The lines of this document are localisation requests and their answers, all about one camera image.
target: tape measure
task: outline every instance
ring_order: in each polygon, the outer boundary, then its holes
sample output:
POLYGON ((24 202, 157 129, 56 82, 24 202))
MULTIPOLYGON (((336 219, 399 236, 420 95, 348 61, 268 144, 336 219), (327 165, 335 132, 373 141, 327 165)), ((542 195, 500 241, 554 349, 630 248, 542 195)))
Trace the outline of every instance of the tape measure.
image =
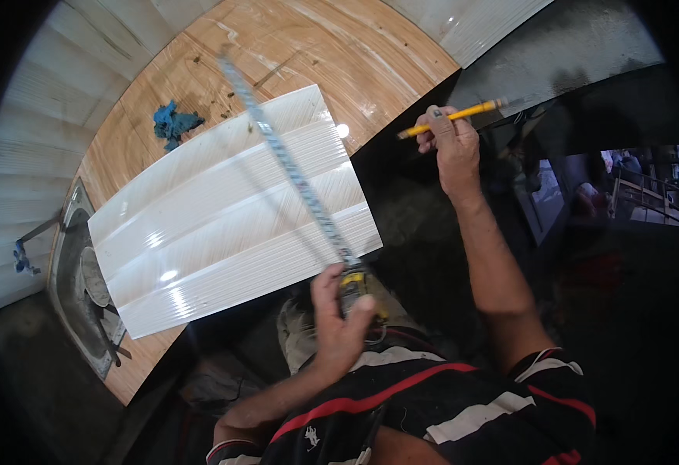
POLYGON ((324 233, 324 236, 329 240, 329 243, 335 248, 337 255, 342 258, 342 261, 344 262, 344 272, 342 273, 340 281, 339 294, 342 303, 342 316, 346 317, 355 301, 357 301, 361 295, 368 293, 367 286, 365 285, 366 271, 363 262, 360 261, 360 258, 353 255, 352 251, 347 246, 347 243, 344 242, 344 238, 342 238, 337 230, 334 221, 324 211, 324 207, 318 200, 316 191, 313 190, 311 184, 309 184, 303 176, 300 168, 298 168, 293 161, 292 156, 285 147, 285 144, 283 144, 280 136, 272 129, 272 126, 264 116, 262 108, 251 94, 249 85, 241 76, 241 73, 236 69, 236 66, 224 53, 222 53, 217 60, 226 79, 228 79, 233 86, 233 92, 238 95, 239 99, 241 99, 246 107, 246 110, 251 115, 251 119, 259 126, 259 130, 267 140, 267 144, 270 146, 272 153, 275 154, 278 162, 290 179, 290 182, 292 182, 308 206, 309 211, 316 220, 318 228, 321 229, 321 232, 324 233))

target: man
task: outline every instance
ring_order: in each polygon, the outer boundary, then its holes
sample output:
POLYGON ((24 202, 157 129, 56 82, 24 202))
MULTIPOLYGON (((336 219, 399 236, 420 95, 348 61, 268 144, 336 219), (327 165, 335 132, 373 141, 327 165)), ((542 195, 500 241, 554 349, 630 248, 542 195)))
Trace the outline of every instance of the man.
POLYGON ((479 136, 467 122, 446 117, 455 111, 429 107, 417 124, 432 131, 417 140, 421 153, 437 149, 474 302, 501 373, 444 360, 414 324, 369 332, 373 308, 386 296, 362 297, 342 319, 342 265, 331 265, 311 288, 313 359, 288 355, 307 344, 300 337, 290 342, 305 322, 293 333, 287 325, 283 350, 297 373, 218 421, 209 464, 558 464, 576 463, 589 450, 595 412, 582 369, 555 347, 539 321, 530 288, 481 192, 479 136))

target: striped shirt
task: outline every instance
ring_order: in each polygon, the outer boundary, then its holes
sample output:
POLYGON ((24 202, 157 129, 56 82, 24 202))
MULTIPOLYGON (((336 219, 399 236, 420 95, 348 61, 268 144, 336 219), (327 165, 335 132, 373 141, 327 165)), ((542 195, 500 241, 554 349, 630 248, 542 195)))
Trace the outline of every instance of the striped shirt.
POLYGON ((595 411, 582 369, 564 350, 533 353, 505 377, 408 347, 364 352, 288 415, 267 447, 225 441, 208 465, 367 463, 381 425, 437 444, 450 463, 558 465, 589 450, 595 411))

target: pencil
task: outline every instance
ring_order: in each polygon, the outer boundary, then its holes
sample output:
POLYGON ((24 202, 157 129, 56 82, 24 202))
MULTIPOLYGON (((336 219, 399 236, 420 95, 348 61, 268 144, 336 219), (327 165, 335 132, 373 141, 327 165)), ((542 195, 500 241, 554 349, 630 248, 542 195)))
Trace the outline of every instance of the pencil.
MULTIPOLYGON (((453 113, 452 115, 448 115, 448 119, 453 121, 457 120, 460 117, 467 117, 467 116, 472 116, 472 115, 478 115, 479 113, 484 113, 484 112, 491 112, 492 110, 496 110, 502 107, 506 107, 508 105, 508 101, 505 98, 498 98, 497 100, 488 100, 484 103, 480 103, 479 105, 474 105, 471 108, 466 108, 465 110, 461 110, 458 113, 453 113)), ((397 139, 400 141, 403 139, 407 139, 409 137, 414 137, 415 135, 425 133, 426 131, 430 130, 430 126, 427 124, 423 124, 422 126, 415 126, 415 127, 410 127, 409 129, 404 129, 401 133, 398 133, 396 135, 397 139)))

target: wooden table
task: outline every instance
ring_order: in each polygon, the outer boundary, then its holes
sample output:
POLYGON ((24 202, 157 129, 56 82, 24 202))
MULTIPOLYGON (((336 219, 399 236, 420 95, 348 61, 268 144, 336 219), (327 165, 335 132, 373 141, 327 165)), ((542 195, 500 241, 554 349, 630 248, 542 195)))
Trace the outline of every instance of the wooden table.
MULTIPOLYGON (((317 83, 352 155, 421 96, 458 70, 439 45, 380 0, 225 0, 198 18, 140 72, 85 154, 79 176, 99 209, 165 155, 152 115, 174 99, 205 124, 243 111, 217 67, 223 45, 260 101, 317 83)), ((125 405, 185 325, 125 336, 105 385, 125 405)))

